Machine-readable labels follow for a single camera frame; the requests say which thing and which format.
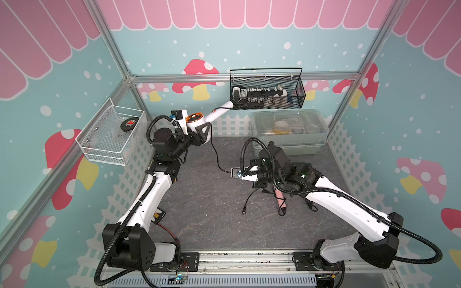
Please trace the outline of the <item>black magenta hair dryer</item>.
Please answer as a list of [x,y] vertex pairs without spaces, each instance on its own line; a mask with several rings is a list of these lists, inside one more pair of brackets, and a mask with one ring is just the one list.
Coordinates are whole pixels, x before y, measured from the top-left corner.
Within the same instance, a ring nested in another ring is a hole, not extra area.
[[313,212],[317,212],[318,211],[318,208],[314,205],[314,203],[308,199],[306,199],[306,204],[309,208],[309,210],[313,211]]

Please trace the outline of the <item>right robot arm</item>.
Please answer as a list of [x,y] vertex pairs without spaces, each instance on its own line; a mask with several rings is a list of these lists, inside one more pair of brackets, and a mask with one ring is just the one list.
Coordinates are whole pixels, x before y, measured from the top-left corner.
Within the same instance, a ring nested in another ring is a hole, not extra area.
[[[363,260],[377,268],[389,268],[394,261],[430,265],[442,260],[443,252],[430,240],[403,227],[403,217],[395,212],[380,212],[335,186],[310,163],[293,162],[274,142],[264,145],[257,138],[246,140],[240,165],[231,170],[233,178],[251,181],[254,188],[271,184],[276,198],[284,194],[303,196],[314,211],[320,205],[355,229],[351,236],[319,240],[311,254],[317,266],[347,260]],[[404,234],[431,248],[434,256],[411,259],[397,256],[399,235]]]

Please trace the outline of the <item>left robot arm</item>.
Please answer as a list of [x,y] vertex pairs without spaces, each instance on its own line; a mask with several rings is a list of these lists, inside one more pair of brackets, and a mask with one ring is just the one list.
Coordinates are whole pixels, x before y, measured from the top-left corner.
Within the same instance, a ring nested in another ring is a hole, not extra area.
[[176,181],[188,149],[210,141],[212,119],[201,113],[156,117],[146,130],[155,149],[145,171],[144,183],[128,211],[102,232],[104,254],[96,268],[94,283],[108,284],[128,273],[146,272],[155,266],[179,271],[184,265],[178,240],[155,243],[149,235],[158,206]]

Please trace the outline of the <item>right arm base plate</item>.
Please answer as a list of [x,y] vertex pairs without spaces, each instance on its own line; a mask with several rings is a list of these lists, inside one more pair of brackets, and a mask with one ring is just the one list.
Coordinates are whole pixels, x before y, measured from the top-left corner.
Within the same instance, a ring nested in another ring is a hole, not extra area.
[[296,271],[341,271],[339,264],[331,264],[320,256],[314,257],[311,252],[293,252],[292,261]]

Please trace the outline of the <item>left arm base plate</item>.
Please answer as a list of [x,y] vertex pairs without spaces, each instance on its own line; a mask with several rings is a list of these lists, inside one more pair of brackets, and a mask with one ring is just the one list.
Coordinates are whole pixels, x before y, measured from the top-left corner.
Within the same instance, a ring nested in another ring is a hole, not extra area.
[[172,262],[153,265],[150,272],[197,272],[199,260],[199,253],[182,253],[175,256]]

